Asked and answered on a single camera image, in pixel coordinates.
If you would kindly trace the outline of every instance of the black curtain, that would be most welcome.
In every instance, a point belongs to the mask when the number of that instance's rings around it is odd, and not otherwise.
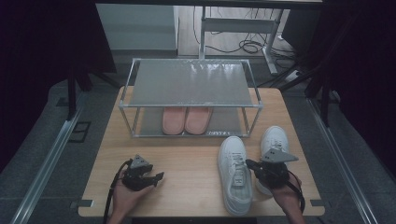
[[[71,71],[116,72],[95,3],[0,2],[0,168],[34,126],[51,86]]]
[[[341,96],[341,110],[393,175],[395,19],[392,4],[367,1],[331,65],[332,88]]]

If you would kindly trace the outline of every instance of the white sneaker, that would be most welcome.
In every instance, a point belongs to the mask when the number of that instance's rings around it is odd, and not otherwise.
[[[270,149],[282,150],[289,153],[289,141],[286,132],[278,126],[268,128],[265,134],[262,135],[261,149],[261,160],[263,160],[264,154]],[[256,188],[263,194],[272,195],[271,190],[263,186],[259,179],[256,179]]]
[[[221,144],[218,166],[224,204],[235,216],[246,214],[253,198],[246,158],[245,146],[239,137],[228,137]]]

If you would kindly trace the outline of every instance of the pink slipper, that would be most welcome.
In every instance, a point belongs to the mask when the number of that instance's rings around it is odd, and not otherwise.
[[[163,132],[180,134],[184,130],[186,107],[165,107],[163,110]]]
[[[190,107],[187,113],[185,129],[192,134],[202,134],[206,131],[212,116],[211,107]]]

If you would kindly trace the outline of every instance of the white wall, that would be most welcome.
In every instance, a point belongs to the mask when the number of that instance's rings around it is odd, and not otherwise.
[[[111,50],[177,50],[177,8],[96,4]]]

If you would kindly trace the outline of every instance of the human arm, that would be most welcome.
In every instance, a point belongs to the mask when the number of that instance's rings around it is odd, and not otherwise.
[[[290,175],[289,182],[296,188],[301,187],[301,180],[296,175]],[[300,200],[296,192],[285,185],[279,189],[271,189],[276,203],[286,214],[290,224],[305,224],[303,213],[300,210]]]
[[[107,224],[122,223],[125,217],[136,207],[139,200],[153,189],[154,186],[150,185],[139,191],[132,191],[127,189],[119,179],[113,193],[113,212]]]

